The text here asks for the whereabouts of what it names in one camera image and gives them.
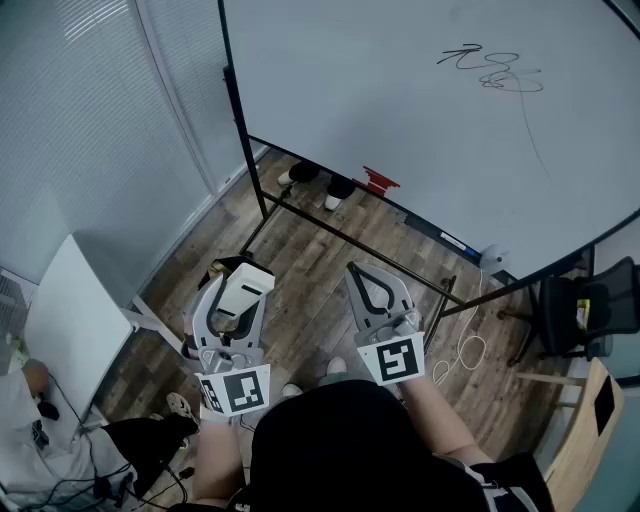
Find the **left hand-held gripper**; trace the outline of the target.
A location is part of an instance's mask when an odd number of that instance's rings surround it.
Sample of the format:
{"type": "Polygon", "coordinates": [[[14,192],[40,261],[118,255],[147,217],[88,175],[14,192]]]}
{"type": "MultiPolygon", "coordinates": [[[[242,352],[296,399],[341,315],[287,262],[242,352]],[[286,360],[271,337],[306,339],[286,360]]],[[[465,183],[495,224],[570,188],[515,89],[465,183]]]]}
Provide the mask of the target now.
{"type": "Polygon", "coordinates": [[[265,298],[239,316],[224,346],[217,326],[230,320],[225,300],[227,276],[216,273],[201,285],[184,311],[185,332],[198,349],[202,371],[197,373],[205,404],[216,413],[234,417],[269,406],[271,366],[263,363],[260,342],[265,298]]]}

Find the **white whiteboard eraser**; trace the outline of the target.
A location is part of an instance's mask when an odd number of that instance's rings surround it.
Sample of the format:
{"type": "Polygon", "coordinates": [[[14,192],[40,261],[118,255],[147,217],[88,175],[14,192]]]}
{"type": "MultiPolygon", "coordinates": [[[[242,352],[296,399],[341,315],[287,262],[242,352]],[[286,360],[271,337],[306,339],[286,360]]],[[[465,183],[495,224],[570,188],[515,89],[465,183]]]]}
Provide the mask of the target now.
{"type": "Polygon", "coordinates": [[[216,312],[235,319],[266,297],[275,286],[275,276],[252,262],[242,262],[223,278],[216,312]]]}

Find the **large white whiteboard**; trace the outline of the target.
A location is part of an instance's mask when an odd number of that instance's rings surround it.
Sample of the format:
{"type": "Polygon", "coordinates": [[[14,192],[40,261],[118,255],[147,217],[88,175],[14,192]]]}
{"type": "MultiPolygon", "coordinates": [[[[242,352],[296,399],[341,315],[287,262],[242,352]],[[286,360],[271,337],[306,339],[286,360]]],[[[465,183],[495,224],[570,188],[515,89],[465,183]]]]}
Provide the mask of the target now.
{"type": "Polygon", "coordinates": [[[640,209],[640,39],[604,0],[224,0],[248,133],[517,278],[640,209]]]}

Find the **person's left forearm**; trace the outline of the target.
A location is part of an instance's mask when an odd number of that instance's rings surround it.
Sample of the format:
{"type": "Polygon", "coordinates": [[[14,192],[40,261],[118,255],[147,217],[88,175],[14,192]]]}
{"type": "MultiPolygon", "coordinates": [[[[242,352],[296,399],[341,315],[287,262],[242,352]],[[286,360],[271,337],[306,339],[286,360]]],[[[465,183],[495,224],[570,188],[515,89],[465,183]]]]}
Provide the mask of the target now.
{"type": "Polygon", "coordinates": [[[225,508],[246,484],[236,428],[228,419],[201,420],[192,498],[195,503],[225,508]]]}

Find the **person's right forearm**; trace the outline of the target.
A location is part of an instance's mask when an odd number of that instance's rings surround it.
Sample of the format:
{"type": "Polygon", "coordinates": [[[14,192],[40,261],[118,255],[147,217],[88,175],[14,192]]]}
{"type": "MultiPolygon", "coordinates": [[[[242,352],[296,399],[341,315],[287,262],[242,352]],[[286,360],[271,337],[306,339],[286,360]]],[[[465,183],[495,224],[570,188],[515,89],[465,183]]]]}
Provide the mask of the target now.
{"type": "Polygon", "coordinates": [[[468,466],[493,463],[432,380],[421,376],[398,387],[414,428],[432,453],[468,466]]]}

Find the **blue and white marker pen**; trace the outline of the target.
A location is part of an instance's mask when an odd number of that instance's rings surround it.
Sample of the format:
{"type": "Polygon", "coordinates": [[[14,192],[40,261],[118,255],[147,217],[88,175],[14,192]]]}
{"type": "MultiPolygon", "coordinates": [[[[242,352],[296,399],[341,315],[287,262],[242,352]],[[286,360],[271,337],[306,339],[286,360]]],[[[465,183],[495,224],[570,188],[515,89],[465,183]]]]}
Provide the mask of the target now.
{"type": "Polygon", "coordinates": [[[440,237],[445,241],[447,241],[448,243],[450,243],[451,245],[458,248],[460,251],[470,256],[475,257],[477,255],[477,253],[473,249],[471,249],[469,246],[467,246],[466,244],[462,243],[461,241],[457,240],[455,237],[451,236],[450,234],[444,231],[440,233],[440,237]]]}

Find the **white round pen holder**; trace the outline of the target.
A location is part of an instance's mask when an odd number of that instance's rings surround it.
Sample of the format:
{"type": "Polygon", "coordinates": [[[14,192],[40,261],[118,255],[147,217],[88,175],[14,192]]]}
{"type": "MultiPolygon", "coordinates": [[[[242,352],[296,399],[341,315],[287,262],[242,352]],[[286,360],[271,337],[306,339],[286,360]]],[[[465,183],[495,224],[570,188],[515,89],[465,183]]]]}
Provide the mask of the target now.
{"type": "Polygon", "coordinates": [[[490,275],[503,271],[509,261],[509,251],[498,244],[491,244],[481,252],[479,268],[490,275]]]}

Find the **white table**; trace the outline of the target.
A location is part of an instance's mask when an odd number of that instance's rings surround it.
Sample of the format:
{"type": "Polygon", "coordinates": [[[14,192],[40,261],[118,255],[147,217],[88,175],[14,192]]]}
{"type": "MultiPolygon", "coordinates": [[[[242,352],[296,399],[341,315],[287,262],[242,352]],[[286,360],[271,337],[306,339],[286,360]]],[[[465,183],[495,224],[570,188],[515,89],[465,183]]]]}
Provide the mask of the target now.
{"type": "Polygon", "coordinates": [[[93,264],[68,235],[35,290],[24,328],[29,355],[54,380],[60,418],[54,435],[73,439],[106,373],[132,333],[157,332],[175,351],[182,342],[107,262],[93,264]]]}

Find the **person's black shirt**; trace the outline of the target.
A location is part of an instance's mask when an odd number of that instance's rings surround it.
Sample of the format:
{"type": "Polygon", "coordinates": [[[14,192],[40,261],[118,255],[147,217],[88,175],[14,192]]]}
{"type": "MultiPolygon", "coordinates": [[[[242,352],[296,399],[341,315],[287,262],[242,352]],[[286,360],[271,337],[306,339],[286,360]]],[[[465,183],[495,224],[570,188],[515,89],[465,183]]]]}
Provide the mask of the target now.
{"type": "Polygon", "coordinates": [[[225,508],[169,512],[555,512],[532,455],[468,466],[432,453],[401,392],[343,373],[258,422],[245,486],[225,508]]]}

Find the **black mesh office chair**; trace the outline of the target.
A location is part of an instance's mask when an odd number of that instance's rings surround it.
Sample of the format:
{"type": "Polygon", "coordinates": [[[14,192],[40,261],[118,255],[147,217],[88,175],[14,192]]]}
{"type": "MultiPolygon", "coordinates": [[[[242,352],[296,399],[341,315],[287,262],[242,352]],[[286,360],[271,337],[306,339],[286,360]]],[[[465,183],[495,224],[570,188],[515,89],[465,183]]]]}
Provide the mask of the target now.
{"type": "Polygon", "coordinates": [[[529,314],[500,310],[497,318],[518,319],[530,326],[517,354],[508,361],[519,364],[538,339],[546,357],[585,357],[589,344],[614,334],[640,332],[640,265],[629,256],[591,277],[547,277],[535,291],[538,304],[529,314]],[[591,310],[587,331],[576,323],[578,299],[589,299],[591,310]]]}

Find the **brown round ball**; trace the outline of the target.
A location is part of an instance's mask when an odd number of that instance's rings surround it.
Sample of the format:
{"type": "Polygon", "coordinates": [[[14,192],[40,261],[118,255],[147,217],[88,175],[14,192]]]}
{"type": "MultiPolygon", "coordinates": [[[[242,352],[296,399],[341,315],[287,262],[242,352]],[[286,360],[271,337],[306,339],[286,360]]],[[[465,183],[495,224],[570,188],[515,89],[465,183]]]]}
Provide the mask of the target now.
{"type": "Polygon", "coordinates": [[[46,394],[49,389],[49,371],[39,360],[30,359],[22,367],[27,386],[32,397],[46,394]]]}

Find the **small green plant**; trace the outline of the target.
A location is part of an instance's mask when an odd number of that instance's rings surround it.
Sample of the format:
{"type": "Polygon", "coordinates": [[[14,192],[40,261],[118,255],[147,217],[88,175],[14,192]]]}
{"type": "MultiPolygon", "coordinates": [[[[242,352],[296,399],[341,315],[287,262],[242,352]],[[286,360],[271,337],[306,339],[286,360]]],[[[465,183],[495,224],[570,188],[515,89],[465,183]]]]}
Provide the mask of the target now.
{"type": "Polygon", "coordinates": [[[23,340],[7,333],[0,338],[0,376],[20,370],[30,359],[23,340]]]}

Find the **white floor vent unit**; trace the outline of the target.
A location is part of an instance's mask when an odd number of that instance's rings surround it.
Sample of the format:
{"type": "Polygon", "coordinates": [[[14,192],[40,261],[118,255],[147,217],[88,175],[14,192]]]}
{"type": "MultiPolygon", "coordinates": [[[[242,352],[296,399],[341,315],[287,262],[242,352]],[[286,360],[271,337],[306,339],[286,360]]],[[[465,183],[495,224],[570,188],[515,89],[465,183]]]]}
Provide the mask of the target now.
{"type": "Polygon", "coordinates": [[[37,287],[0,267],[0,345],[22,336],[37,287]]]}

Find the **black tablet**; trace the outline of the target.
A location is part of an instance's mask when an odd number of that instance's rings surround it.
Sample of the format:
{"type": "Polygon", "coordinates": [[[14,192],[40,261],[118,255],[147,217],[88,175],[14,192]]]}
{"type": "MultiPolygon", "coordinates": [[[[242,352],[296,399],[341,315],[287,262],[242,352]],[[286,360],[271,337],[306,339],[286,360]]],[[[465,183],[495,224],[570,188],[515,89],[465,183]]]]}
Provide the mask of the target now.
{"type": "Polygon", "coordinates": [[[607,376],[594,401],[594,412],[598,435],[601,435],[606,429],[614,410],[615,400],[611,377],[607,376]]]}

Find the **light wooden table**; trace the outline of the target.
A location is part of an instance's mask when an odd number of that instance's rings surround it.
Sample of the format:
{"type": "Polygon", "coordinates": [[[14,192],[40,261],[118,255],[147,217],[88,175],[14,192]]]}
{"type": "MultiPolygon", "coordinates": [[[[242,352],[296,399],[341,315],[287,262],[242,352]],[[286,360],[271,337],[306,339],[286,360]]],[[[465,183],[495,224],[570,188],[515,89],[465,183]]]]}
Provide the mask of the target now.
{"type": "Polygon", "coordinates": [[[580,389],[578,400],[565,406],[573,411],[568,428],[550,465],[544,472],[556,512],[573,512],[586,493],[600,465],[624,406],[624,393],[599,359],[591,360],[585,377],[518,372],[523,380],[580,389]],[[615,410],[606,429],[598,435],[594,401],[607,376],[611,377],[615,410]]]}

